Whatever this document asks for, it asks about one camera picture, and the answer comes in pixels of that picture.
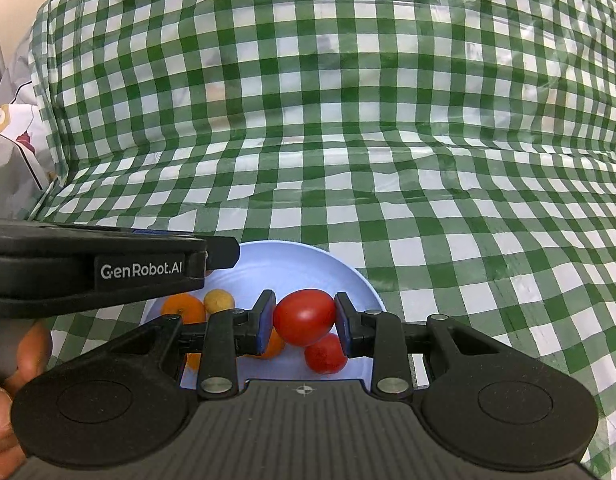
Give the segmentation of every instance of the red tomato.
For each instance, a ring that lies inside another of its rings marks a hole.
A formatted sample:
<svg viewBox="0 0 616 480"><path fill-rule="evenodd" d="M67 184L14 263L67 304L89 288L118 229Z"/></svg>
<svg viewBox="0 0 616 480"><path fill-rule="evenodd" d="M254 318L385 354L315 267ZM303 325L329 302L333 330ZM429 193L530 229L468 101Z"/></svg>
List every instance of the red tomato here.
<svg viewBox="0 0 616 480"><path fill-rule="evenodd" d="M281 338L295 346L309 346L335 323L335 301L315 288L288 294L275 308L273 324Z"/></svg>
<svg viewBox="0 0 616 480"><path fill-rule="evenodd" d="M328 334L303 351L306 364L318 374L336 374L347 363L337 334Z"/></svg>

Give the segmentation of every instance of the checkered fabric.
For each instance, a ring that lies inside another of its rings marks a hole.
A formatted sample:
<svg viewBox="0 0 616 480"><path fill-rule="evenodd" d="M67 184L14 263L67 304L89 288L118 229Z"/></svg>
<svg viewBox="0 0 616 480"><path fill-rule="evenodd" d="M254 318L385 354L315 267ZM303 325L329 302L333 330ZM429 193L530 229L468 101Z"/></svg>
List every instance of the checkered fabric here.
<svg viewBox="0 0 616 480"><path fill-rule="evenodd" d="M616 0L49 0L30 63L31 218L331 251L585 384L616 479ZM52 320L54 362L143 307Z"/></svg>

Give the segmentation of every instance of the human hand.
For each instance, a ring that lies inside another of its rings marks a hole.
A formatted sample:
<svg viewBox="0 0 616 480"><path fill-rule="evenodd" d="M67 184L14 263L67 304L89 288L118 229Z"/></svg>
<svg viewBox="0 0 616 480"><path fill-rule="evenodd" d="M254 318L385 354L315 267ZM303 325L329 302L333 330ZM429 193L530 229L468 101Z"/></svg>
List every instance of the human hand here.
<svg viewBox="0 0 616 480"><path fill-rule="evenodd" d="M50 332L38 321L19 343L16 372L0 387L0 480L10 476L25 460L10 423L12 398L25 383L44 372L51 353Z"/></svg>

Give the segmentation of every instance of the orange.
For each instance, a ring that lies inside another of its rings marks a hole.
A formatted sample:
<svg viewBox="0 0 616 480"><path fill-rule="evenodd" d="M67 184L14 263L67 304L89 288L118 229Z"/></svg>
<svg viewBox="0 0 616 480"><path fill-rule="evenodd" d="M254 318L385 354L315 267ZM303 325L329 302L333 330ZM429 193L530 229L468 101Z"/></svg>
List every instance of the orange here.
<svg viewBox="0 0 616 480"><path fill-rule="evenodd" d="M278 335L277 330L273 328L272 333L270 334L270 341L268 341L268 346L265 349L265 352L262 355L253 355L252 357L256 357L257 359L272 359L273 357L277 357L284 347L285 341L281 339L281 336Z"/></svg>
<svg viewBox="0 0 616 480"><path fill-rule="evenodd" d="M190 370L194 370L196 372L199 370L200 365L201 365L201 354L187 354L187 360L185 361L185 366L190 368Z"/></svg>
<svg viewBox="0 0 616 480"><path fill-rule="evenodd" d="M179 314L184 319L184 324L205 322L203 302L185 293L170 296L161 307L161 315L163 314Z"/></svg>

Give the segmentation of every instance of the cherry tomato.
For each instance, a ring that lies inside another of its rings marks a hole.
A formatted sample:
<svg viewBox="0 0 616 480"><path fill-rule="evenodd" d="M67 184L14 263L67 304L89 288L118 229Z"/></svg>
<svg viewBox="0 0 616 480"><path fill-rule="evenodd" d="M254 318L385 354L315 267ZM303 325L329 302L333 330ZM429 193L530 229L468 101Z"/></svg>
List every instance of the cherry tomato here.
<svg viewBox="0 0 616 480"><path fill-rule="evenodd" d="M273 357L277 357L284 347L285 341L281 339L280 335L278 335L277 330L272 329L272 332L270 332L270 340L268 341L268 346L265 348L265 352L261 355L253 355L251 357L256 357L257 359L272 359Z"/></svg>
<svg viewBox="0 0 616 480"><path fill-rule="evenodd" d="M306 364L318 374L336 374L347 363L337 334L328 334L303 351Z"/></svg>
<svg viewBox="0 0 616 480"><path fill-rule="evenodd" d="M335 322L335 301L315 288L288 294L275 308L273 324L291 345L309 346L325 336Z"/></svg>
<svg viewBox="0 0 616 480"><path fill-rule="evenodd" d="M203 302L190 294L175 294L170 296L161 307L161 315L179 314L184 324L203 323L205 321L205 307Z"/></svg>

